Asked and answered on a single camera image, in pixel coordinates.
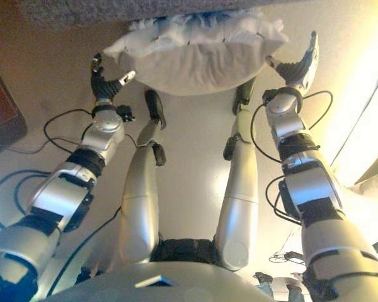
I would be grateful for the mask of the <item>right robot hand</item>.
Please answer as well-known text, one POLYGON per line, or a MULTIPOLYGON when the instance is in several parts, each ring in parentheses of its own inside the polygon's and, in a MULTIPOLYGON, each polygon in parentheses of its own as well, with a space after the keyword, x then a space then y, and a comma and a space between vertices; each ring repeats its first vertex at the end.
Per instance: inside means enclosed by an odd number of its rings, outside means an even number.
POLYGON ((265 62, 285 81, 287 87, 296 89, 302 96, 310 90, 319 63, 319 39, 316 31, 311 32, 309 46, 298 62, 281 62, 271 55, 265 62))

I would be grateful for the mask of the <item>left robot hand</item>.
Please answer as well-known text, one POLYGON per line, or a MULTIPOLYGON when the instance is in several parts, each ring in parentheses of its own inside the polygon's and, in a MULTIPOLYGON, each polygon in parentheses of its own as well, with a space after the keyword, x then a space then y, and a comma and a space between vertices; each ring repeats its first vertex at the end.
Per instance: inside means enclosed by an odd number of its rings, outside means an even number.
POLYGON ((91 90, 97 101, 103 99, 113 101, 118 92, 134 79, 136 71, 130 70, 122 77, 108 81, 103 76, 104 68, 101 66, 101 62, 101 54, 95 54, 91 61, 91 90))

